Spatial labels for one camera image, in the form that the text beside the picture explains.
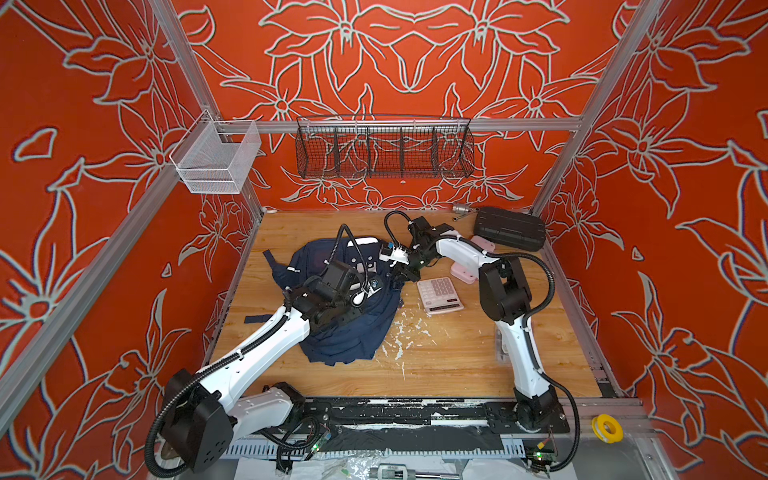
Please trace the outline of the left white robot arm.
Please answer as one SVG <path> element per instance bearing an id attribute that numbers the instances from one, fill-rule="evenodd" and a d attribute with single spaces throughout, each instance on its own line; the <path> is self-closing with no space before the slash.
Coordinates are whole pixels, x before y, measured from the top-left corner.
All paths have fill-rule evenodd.
<path id="1" fill-rule="evenodd" d="M 283 304 L 254 334 L 217 362 L 177 372 L 144 446 L 144 462 L 156 478 L 210 468 L 230 444 L 259 430 L 280 426 L 299 398 L 275 385 L 247 396 L 248 388 L 283 354 L 310 334 L 360 311 L 383 288 L 380 277 L 331 280 L 312 276 L 284 291 Z"/>

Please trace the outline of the navy blue backpack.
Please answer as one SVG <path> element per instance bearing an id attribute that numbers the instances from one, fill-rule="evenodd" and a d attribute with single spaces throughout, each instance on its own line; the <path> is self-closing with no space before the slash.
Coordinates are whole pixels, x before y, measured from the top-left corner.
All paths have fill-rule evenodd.
<path id="1" fill-rule="evenodd" d="M 333 366 L 374 358 L 401 306 L 403 289 L 403 283 L 393 279 L 389 265 L 379 259 L 383 243 L 377 237 L 367 236 L 348 240 L 341 247 L 336 246 L 333 239 L 317 239 L 295 251 L 287 264 L 278 262 L 269 250 L 263 252 L 273 280 L 283 290 L 293 290 L 310 277 L 321 275 L 329 259 L 350 265 L 359 272 L 367 270 L 369 281 L 379 288 L 361 309 L 332 321 L 300 343 L 309 361 Z"/>

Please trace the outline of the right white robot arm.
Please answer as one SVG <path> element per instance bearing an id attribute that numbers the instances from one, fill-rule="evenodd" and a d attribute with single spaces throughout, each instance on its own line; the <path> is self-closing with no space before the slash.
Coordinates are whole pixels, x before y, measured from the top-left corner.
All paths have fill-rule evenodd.
<path id="1" fill-rule="evenodd" d="M 552 271 L 533 254 L 493 253 L 451 226 L 432 226 L 423 217 L 411 220 L 408 231 L 410 245 L 392 239 L 381 247 L 379 258 L 403 281 L 419 281 L 421 270 L 441 258 L 471 271 L 478 278 L 481 308 L 496 323 L 513 368 L 516 422 L 531 433 L 552 425 L 563 416 L 557 392 L 567 389 L 545 372 L 532 322 L 556 293 Z M 524 260 L 538 265 L 547 278 L 547 294 L 536 306 L 523 270 Z"/>

